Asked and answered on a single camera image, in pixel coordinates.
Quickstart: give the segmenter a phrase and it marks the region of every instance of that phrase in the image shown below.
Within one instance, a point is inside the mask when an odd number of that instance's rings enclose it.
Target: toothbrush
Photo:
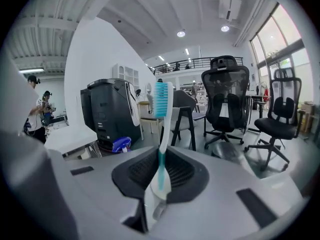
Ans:
[[[169,142],[170,124],[172,108],[174,102],[174,88],[171,82],[157,82],[154,88],[154,116],[156,118],[164,117],[163,138],[160,144],[158,159],[158,190],[162,191],[165,182],[165,158]]]

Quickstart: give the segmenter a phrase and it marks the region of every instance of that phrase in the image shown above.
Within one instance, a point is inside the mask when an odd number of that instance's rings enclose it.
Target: floor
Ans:
[[[204,107],[200,108],[201,113],[205,113]],[[263,112],[263,117],[267,117],[267,111]],[[256,128],[254,126],[255,119],[259,118],[259,113],[256,110],[252,111],[251,117],[251,128]],[[204,153],[207,155],[211,154],[212,147],[214,143],[209,145],[208,149],[204,149],[205,142],[212,139],[214,136],[207,134],[206,137],[203,136],[204,133],[204,120],[197,121],[198,125],[194,129],[195,133],[195,143],[196,143],[196,151],[200,153]],[[142,123],[143,132],[144,132],[144,140],[141,138],[132,145],[132,149],[136,150],[142,147],[152,146],[158,144],[158,133],[153,125],[153,134],[151,134],[151,128],[149,123]],[[212,126],[206,122],[206,129],[207,131],[213,130]],[[188,149],[190,144],[191,135],[188,130],[182,131],[180,133],[181,140],[176,140],[175,146],[180,148]],[[240,130],[235,130],[232,132],[232,135],[241,137],[243,133]],[[171,138],[173,134],[170,133],[169,143],[171,143]],[[239,141],[236,139],[232,139],[231,142],[234,143],[236,149],[239,152],[243,152],[244,147],[247,145],[254,145],[257,143],[258,139],[261,138],[265,141],[269,141],[270,136],[265,133],[255,133],[247,131],[245,134],[243,141],[244,144],[240,145]],[[303,136],[299,136],[296,139],[292,140],[283,140],[283,144],[285,145],[285,149],[282,146],[281,151],[283,154],[290,160],[290,164],[286,171],[290,174],[291,178],[295,182],[298,189],[301,191],[309,181],[311,181],[313,175],[315,174],[319,164],[320,164],[320,152],[316,145],[311,140],[303,140]],[[279,140],[276,141],[276,145],[282,145]],[[255,148],[250,149],[247,153],[245,153],[245,157],[250,164],[252,170],[256,174],[257,177],[260,179],[269,177],[271,175],[277,174],[281,172],[284,164],[286,163],[283,161],[279,156],[272,153],[271,159],[269,162],[269,166],[264,172],[260,172],[260,165],[265,162],[267,159],[268,151],[267,150],[257,150]]]

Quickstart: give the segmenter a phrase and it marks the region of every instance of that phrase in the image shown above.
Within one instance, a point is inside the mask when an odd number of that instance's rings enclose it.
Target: black mesh office chair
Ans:
[[[259,118],[255,120],[254,125],[261,131],[271,136],[269,142],[259,139],[257,145],[249,145],[249,148],[268,150],[268,157],[260,170],[264,171],[270,161],[271,153],[275,152],[279,157],[287,163],[283,167],[283,171],[287,169],[289,160],[282,154],[280,149],[275,146],[275,141],[292,140],[297,138],[304,111],[298,109],[298,102],[301,91],[301,79],[297,77],[286,77],[282,74],[282,69],[274,72],[274,79],[270,81],[270,105],[267,118]]]
[[[229,139],[240,140],[241,137],[229,135],[236,128],[243,128],[246,121],[245,101],[249,81],[249,70],[245,66],[228,66],[226,69],[212,68],[202,73],[201,78],[208,96],[206,119],[212,124],[214,130],[206,131],[203,135],[212,134],[216,137],[205,143],[204,148],[218,141]],[[220,116],[223,106],[227,116]]]

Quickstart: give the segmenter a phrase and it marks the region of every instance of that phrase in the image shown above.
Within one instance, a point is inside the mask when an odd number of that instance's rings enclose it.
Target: ceiling light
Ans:
[[[29,73],[40,73],[43,72],[44,69],[43,68],[32,68],[32,69],[23,69],[20,70],[21,74],[29,74]]]
[[[176,35],[180,38],[183,38],[186,35],[186,32],[184,31],[179,31],[178,33],[176,33]]]
[[[229,30],[229,27],[228,26],[223,26],[222,28],[221,28],[221,31],[222,32],[227,32]]]

